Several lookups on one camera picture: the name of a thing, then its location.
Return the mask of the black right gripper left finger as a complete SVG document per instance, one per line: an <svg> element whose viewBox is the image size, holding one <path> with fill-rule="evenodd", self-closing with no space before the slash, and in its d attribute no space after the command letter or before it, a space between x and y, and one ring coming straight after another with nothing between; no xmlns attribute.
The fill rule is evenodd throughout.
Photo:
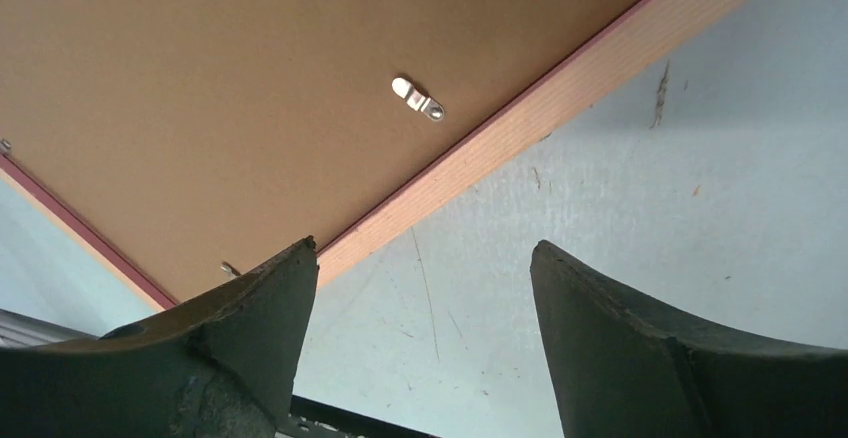
<svg viewBox="0 0 848 438"><path fill-rule="evenodd" d="M5 437L271 437L286 421L319 266L304 238L176 307L1 352Z"/></svg>

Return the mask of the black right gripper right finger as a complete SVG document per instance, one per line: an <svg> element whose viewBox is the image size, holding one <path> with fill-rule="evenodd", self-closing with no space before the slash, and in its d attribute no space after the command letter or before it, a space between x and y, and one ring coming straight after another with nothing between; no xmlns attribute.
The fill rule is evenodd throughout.
<svg viewBox="0 0 848 438"><path fill-rule="evenodd" d="M844 350L675 308L548 241L530 266L568 437L843 437Z"/></svg>

